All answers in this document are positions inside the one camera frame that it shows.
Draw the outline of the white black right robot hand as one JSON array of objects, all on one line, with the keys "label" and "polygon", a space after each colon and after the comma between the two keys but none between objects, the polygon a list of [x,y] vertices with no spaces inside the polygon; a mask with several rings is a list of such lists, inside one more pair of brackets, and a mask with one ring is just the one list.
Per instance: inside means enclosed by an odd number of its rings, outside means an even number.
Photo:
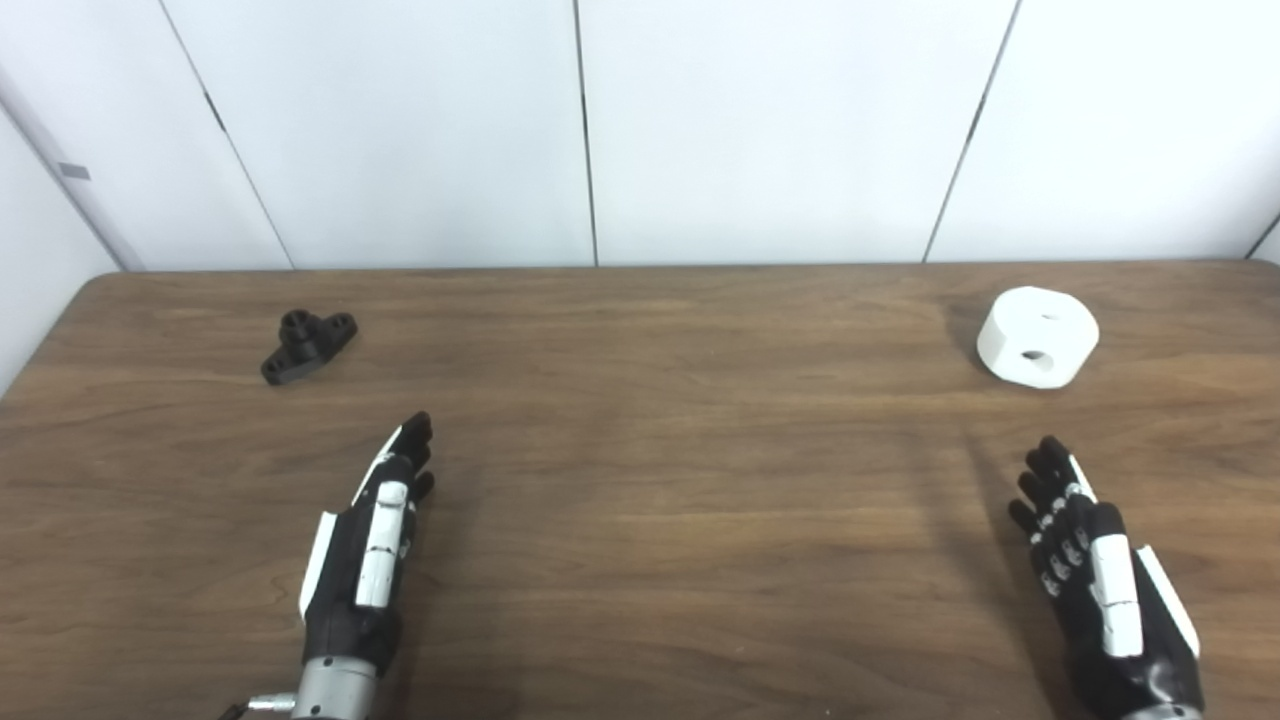
[{"label": "white black right robot hand", "polygon": [[1075,455],[1047,436],[1007,511],[1065,642],[1074,696],[1097,719],[1202,719],[1201,641],[1155,550],[1133,544]]}]

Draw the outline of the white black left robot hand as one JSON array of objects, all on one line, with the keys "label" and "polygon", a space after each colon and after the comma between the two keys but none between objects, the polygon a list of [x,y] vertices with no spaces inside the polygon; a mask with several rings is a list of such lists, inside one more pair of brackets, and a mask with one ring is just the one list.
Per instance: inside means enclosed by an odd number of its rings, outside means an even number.
[{"label": "white black left robot hand", "polygon": [[435,478],[426,469],[433,424],[419,411],[378,451],[349,506],[323,512],[300,592],[302,661],[355,659],[385,676],[401,647],[396,602],[419,507]]}]

